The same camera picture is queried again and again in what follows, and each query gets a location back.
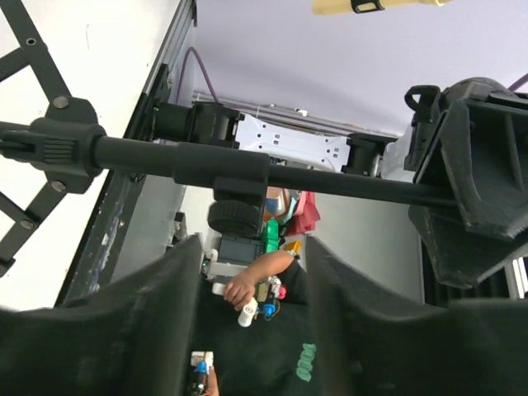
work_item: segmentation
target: forearm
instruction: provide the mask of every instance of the forearm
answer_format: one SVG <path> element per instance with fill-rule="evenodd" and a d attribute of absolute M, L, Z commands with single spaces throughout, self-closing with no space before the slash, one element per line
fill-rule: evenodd
<path fill-rule="evenodd" d="M 284 250 L 267 253 L 260 256 L 245 271 L 255 281 L 262 281 L 268 276 L 275 276 L 284 272 L 294 261 L 294 257 Z"/>

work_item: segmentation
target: white table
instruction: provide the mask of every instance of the white table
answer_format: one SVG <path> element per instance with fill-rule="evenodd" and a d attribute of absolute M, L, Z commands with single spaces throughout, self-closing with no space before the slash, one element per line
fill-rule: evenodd
<path fill-rule="evenodd" d="M 69 90 L 88 99 L 109 136 L 122 137 L 180 0 L 25 0 Z M 0 56 L 18 47 L 0 14 Z M 0 120 L 27 125 L 48 102 L 30 68 L 0 84 Z M 0 306 L 51 307 L 106 174 L 68 195 L 0 278 Z M 25 208 L 45 182 L 29 165 L 0 157 L 0 191 Z M 0 213 L 0 237 L 12 221 Z"/>

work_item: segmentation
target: black shirt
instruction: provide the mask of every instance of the black shirt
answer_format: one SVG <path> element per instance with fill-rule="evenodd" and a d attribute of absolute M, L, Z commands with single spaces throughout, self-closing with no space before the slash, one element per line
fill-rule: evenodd
<path fill-rule="evenodd" d="M 280 312 L 238 325 L 239 312 L 203 280 L 193 351 L 212 351 L 220 396 L 319 396 L 309 326 L 306 272 L 297 262 L 278 275 L 286 286 Z"/>

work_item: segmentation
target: sleeve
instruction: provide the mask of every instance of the sleeve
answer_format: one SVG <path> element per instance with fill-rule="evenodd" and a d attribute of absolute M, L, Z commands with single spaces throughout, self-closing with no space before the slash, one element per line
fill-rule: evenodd
<path fill-rule="evenodd" d="M 285 303 L 308 305 L 306 271 L 296 260 L 277 276 L 286 288 Z"/>

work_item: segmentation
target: hand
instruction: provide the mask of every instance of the hand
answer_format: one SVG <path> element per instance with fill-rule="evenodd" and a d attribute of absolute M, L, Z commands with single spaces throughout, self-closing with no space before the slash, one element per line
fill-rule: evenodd
<path fill-rule="evenodd" d="M 255 295 L 258 279 L 250 271 L 244 270 L 236 275 L 224 288 L 224 299 L 233 304 L 237 311 L 251 301 Z"/>
<path fill-rule="evenodd" d="M 216 378 L 215 368 L 209 368 L 209 376 L 207 377 L 207 389 L 205 390 L 207 396 L 220 396 L 218 387 L 218 379 Z"/>

